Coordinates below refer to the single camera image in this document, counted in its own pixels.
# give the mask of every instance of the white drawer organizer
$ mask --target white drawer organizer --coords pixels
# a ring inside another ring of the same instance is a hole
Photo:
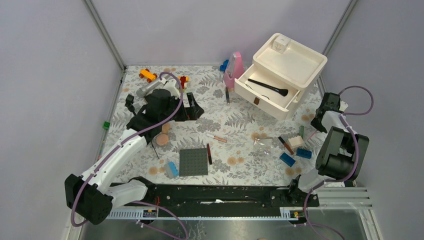
[[[274,41],[280,43],[273,49]],[[280,33],[274,34],[253,56],[252,65],[235,80],[234,91],[278,120],[291,118],[314,86],[327,57]],[[248,79],[287,89],[287,96]]]

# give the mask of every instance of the blue toy block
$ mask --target blue toy block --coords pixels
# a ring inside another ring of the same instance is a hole
[[[296,156],[299,156],[299,157],[302,157],[302,158],[305,158],[305,159],[311,159],[312,158],[312,152],[305,150],[305,149],[302,149],[302,148],[298,148],[296,150]]]
[[[295,164],[296,162],[291,156],[287,155],[287,153],[285,152],[279,157],[279,159],[281,159],[289,167],[293,166],[293,164]]]
[[[171,178],[171,179],[178,177],[178,175],[179,175],[177,167],[175,166],[175,163],[173,161],[165,164],[165,171],[168,174],[169,178]]]
[[[225,60],[225,61],[222,63],[222,65],[221,65],[221,66],[219,66],[219,70],[220,70],[221,72],[225,72],[225,70],[227,69],[227,65],[228,65],[228,59],[227,59],[227,60]]]

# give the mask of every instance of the metal corner post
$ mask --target metal corner post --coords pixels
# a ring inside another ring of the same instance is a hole
[[[351,13],[355,9],[358,2],[359,0],[350,0],[349,3],[347,4],[347,7],[340,18],[340,21],[338,21],[337,26],[335,27],[330,39],[328,40],[327,45],[324,48],[324,51],[322,52],[323,55],[328,56],[328,54],[330,53],[337,38],[340,35],[340,32],[342,31],[343,27],[345,26],[346,22],[348,21],[349,17],[351,16]],[[324,95],[324,93],[327,92],[327,87],[324,82],[324,78],[322,74],[319,75],[317,83],[318,83],[318,88],[319,88],[319,91],[321,92],[321,95]]]
[[[88,9],[88,12],[90,13],[95,25],[97,26],[98,30],[100,31],[101,36],[103,37],[104,41],[106,42],[107,47],[110,50],[110,53],[112,53],[113,58],[115,59],[116,63],[120,67],[120,69],[124,72],[126,65],[124,61],[121,58],[121,55],[119,54],[114,42],[111,39],[111,36],[109,35],[108,31],[106,30],[105,25],[102,22],[102,19],[100,18],[96,7],[93,4],[92,0],[83,0],[85,6]]]

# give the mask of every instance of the green lego brick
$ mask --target green lego brick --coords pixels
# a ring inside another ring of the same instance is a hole
[[[104,128],[105,130],[108,130],[110,125],[111,125],[111,123],[110,123],[110,122],[105,121],[105,122],[103,123],[103,128]]]
[[[302,139],[304,138],[304,131],[305,131],[305,127],[302,125],[299,128],[299,136],[302,137]]]

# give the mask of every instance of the orange toy car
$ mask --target orange toy car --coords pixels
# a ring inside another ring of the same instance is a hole
[[[147,78],[147,82],[151,83],[152,81],[154,81],[158,75],[156,73],[151,74],[149,69],[143,69],[140,71],[140,74],[138,75],[140,78]]]

